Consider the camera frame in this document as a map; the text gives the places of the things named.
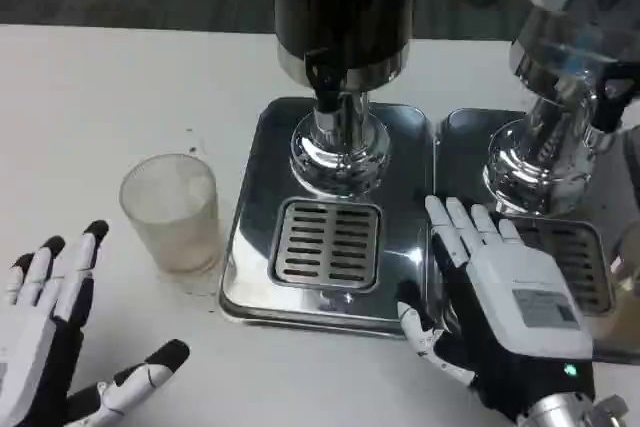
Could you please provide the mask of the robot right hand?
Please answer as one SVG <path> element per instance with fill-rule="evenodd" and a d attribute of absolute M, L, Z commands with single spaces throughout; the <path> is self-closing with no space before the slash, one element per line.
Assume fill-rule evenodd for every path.
<path fill-rule="evenodd" d="M 428 195 L 424 206 L 459 329 L 440 326 L 417 285 L 401 282 L 397 314 L 417 355 L 512 422 L 553 395 L 594 400 L 594 340 L 556 260 L 481 204 Z"/>

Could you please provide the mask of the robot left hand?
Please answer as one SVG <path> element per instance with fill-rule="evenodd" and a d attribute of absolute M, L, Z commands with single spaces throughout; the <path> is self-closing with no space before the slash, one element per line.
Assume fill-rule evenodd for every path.
<path fill-rule="evenodd" d="M 1 290 L 2 425 L 112 426 L 189 358 L 188 345 L 172 339 L 111 379 L 70 391 L 108 231 L 96 220 L 74 245 L 53 236 L 9 269 Z"/>

